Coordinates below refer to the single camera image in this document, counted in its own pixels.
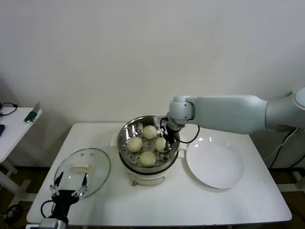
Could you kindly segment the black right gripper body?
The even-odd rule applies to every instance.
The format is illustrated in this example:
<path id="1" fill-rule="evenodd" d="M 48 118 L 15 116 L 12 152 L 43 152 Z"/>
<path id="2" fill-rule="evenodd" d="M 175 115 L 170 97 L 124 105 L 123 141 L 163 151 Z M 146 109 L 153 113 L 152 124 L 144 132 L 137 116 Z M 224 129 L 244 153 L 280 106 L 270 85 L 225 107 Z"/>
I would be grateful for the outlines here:
<path id="1" fill-rule="evenodd" d="M 166 130 L 171 141 L 180 141 L 179 132 L 183 129 L 183 125 L 168 121 Z"/>

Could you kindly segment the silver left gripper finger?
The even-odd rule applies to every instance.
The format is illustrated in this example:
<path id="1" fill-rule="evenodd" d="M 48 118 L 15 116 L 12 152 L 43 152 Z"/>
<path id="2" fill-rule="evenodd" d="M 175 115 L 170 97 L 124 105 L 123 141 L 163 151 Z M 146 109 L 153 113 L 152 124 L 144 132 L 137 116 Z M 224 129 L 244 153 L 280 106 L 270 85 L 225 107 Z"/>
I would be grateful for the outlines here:
<path id="1" fill-rule="evenodd" d="M 73 196 L 82 196 L 85 192 L 87 191 L 87 173 L 85 173 L 82 183 L 81 183 L 81 187 L 73 192 Z"/>
<path id="2" fill-rule="evenodd" d="M 54 184 L 50 185 L 50 191 L 52 196 L 58 196 L 59 195 L 59 184 L 61 182 L 61 179 L 63 177 L 64 172 L 61 172 L 60 175 L 55 179 Z"/>

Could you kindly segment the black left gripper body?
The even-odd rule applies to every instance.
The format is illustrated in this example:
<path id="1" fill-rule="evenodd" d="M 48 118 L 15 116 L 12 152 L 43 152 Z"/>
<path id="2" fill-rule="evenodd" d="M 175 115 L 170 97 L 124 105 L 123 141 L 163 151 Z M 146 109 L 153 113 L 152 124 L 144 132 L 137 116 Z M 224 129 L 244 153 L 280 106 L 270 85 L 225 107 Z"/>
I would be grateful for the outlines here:
<path id="1" fill-rule="evenodd" d="M 71 205 L 79 201 L 79 197 L 74 190 L 59 190 L 52 194 L 51 197 L 55 204 L 51 216 L 58 219 L 59 217 L 67 217 Z"/>

